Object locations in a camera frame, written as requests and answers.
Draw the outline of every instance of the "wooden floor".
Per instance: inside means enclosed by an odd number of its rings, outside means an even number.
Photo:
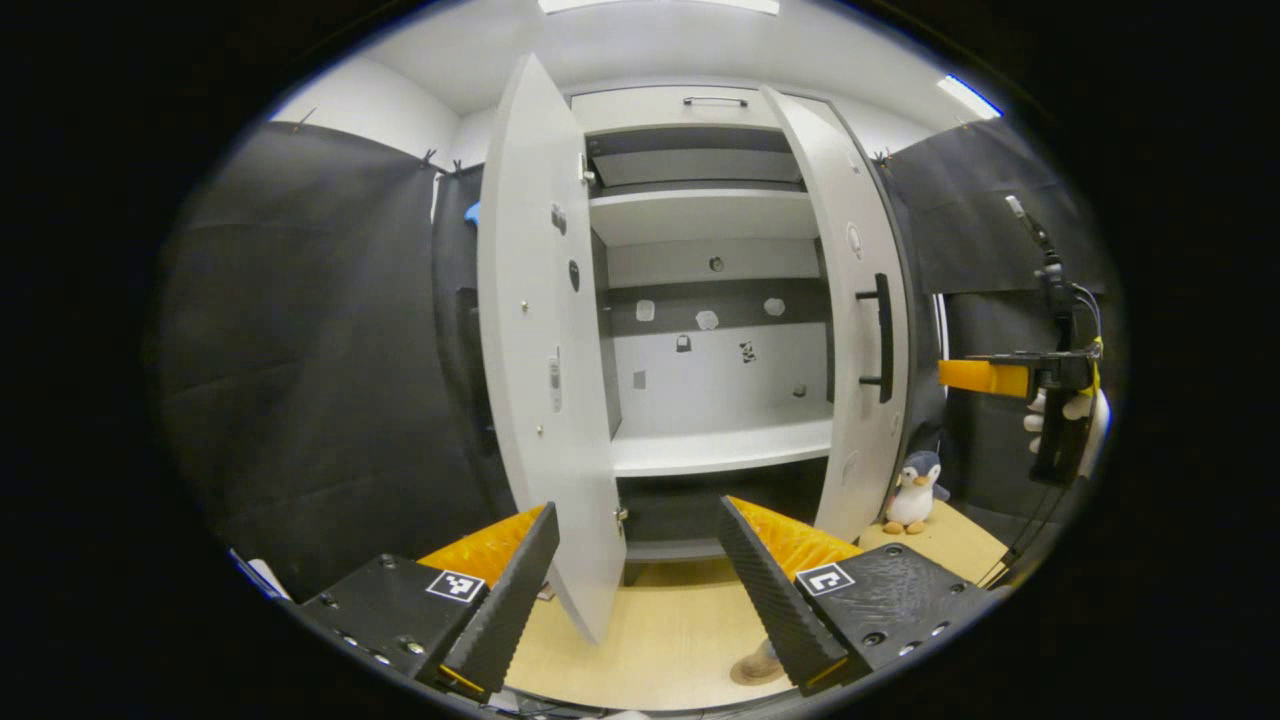
[[[864,550],[901,542],[970,580],[1005,546],[946,503],[918,536],[868,528]],[[582,639],[559,605],[539,601],[516,650],[507,685],[564,702],[608,708],[689,710],[731,705],[790,689],[782,678],[755,687],[730,679],[733,664],[764,641],[764,626],[728,560],[649,565],[618,589],[604,643]]]

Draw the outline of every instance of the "ceiling light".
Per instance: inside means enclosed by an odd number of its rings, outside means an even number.
[[[972,87],[960,82],[956,76],[947,76],[938,81],[938,87],[947,91],[947,95],[964,102],[965,108],[973,110],[979,118],[989,120],[1002,115],[987,99],[974,92]]]
[[[538,0],[538,6],[543,9],[548,15],[552,13],[563,13],[564,10],[576,10],[579,8],[586,8],[590,5],[605,5],[608,3],[621,3],[623,0]]]
[[[541,8],[544,13],[550,15],[552,13],[563,13],[564,10],[576,10],[579,8],[589,8],[591,5],[605,5],[609,3],[621,3],[621,1],[623,0],[538,0],[538,6]],[[778,14],[778,0],[694,0],[694,1],[710,3],[714,5],[728,5],[730,8],[753,10],[768,15]]]

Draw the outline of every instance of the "white cabinet door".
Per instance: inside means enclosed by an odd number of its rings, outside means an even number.
[[[536,58],[522,58],[498,105],[480,188],[485,378],[516,505],[556,502],[552,584],[584,635],[600,642],[626,544],[613,515],[584,151],[559,90]]]
[[[815,525],[845,539],[876,520],[897,468],[906,407],[906,295],[893,232],[872,169],[847,133],[762,87],[791,143],[813,201],[831,284],[836,392],[831,459]],[[874,295],[883,275],[882,297]],[[882,327],[881,306],[888,305]],[[883,355],[892,347],[888,363]],[[892,392],[863,378],[892,378]]]

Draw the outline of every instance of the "penguin plush toy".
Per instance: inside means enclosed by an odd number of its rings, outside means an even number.
[[[906,456],[897,477],[897,495],[884,511],[884,532],[896,536],[924,532],[924,519],[933,511],[933,498],[946,500],[951,493],[937,484],[942,460],[937,452],[922,450]]]

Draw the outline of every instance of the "black fabric backdrop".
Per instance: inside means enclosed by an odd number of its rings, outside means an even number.
[[[1110,270],[1092,218],[1002,120],[938,133],[876,167],[906,250],[920,333],[914,343],[908,452],[941,443],[940,484],[952,492],[952,505],[1006,544],[1021,536],[1019,544],[1025,546],[1039,525],[1024,534],[1028,519],[1043,519],[1052,507],[1048,524],[1036,536],[1043,547],[1088,488],[1073,487],[1055,506],[1060,491],[1046,493],[1047,486],[1028,479],[1034,460],[1028,443],[1034,436],[1023,429],[1024,404],[963,391],[943,396],[937,384],[941,351],[932,296],[946,299],[951,357],[1055,350],[1057,338],[1033,274],[1043,266],[1043,255],[1004,200],[1016,195],[1048,231],[1069,279],[1098,295],[1106,331],[1103,389],[1117,410],[1124,401],[1119,375],[1126,352],[1124,323],[1114,296],[1105,292]],[[1083,309],[1076,327],[1080,345],[1093,337],[1093,320]]]
[[[438,178],[431,227],[431,296],[449,414],[492,515],[507,518],[516,512],[516,501],[498,451],[484,378],[476,295],[476,227],[463,217],[480,201],[483,178],[484,165]]]
[[[1043,255],[1005,202],[1043,224],[1073,281],[1107,290],[1094,222],[1041,155],[1001,119],[969,123],[895,152],[881,168],[899,228],[914,238],[925,293],[1036,290]]]
[[[435,170],[370,140],[269,123],[164,251],[168,441],[214,532],[302,601],[380,552],[497,519],[444,398]]]

